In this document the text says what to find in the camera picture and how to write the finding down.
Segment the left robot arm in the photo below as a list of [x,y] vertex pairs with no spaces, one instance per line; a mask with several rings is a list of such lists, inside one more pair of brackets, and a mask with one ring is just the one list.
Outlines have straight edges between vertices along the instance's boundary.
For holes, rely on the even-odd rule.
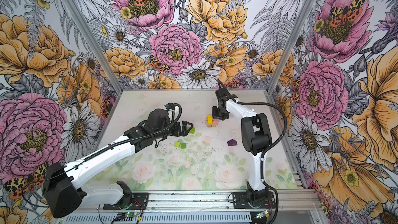
[[86,187],[91,178],[116,162],[139,153],[151,145],[158,147],[168,137],[185,137],[194,125],[180,121],[182,108],[168,104],[166,109],[153,110],[147,120],[124,132],[107,146],[65,165],[57,162],[47,169],[42,194],[54,218],[65,217],[79,207],[104,205],[129,209],[142,204],[123,181],[94,189]]

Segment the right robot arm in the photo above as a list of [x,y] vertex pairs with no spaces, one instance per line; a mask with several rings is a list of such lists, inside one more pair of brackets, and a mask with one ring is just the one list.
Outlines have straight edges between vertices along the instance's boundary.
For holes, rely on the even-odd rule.
[[261,205],[269,196],[269,187],[265,185],[263,162],[267,149],[272,144],[272,136],[267,116],[257,113],[248,106],[272,106],[269,103],[241,102],[236,95],[226,88],[215,92],[218,105],[212,107],[214,119],[226,120],[233,115],[240,121],[241,141],[245,150],[251,153],[251,166],[247,181],[246,201],[253,207]]

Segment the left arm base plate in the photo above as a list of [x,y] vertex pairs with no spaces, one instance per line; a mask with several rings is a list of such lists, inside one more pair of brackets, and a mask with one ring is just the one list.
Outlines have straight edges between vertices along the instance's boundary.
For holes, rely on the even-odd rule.
[[116,211],[116,210],[146,210],[148,204],[149,193],[136,192],[124,195],[115,204],[104,204],[103,210]]

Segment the natural wood plank block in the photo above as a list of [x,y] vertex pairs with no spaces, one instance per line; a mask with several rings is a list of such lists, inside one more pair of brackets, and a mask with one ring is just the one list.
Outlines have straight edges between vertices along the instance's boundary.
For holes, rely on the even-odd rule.
[[212,123],[212,124],[208,124],[207,127],[208,128],[215,128],[217,126],[216,123]]

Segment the yellow block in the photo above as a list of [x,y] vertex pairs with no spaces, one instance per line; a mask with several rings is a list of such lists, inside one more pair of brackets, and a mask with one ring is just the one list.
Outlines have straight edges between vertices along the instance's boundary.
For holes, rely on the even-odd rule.
[[207,115],[207,124],[210,124],[210,125],[213,124],[213,117],[212,117],[212,115]]

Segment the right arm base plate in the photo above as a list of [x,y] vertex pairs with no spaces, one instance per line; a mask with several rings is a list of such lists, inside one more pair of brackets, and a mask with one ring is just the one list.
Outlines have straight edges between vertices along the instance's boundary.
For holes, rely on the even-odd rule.
[[276,198],[272,191],[235,191],[231,201],[235,209],[275,209]]

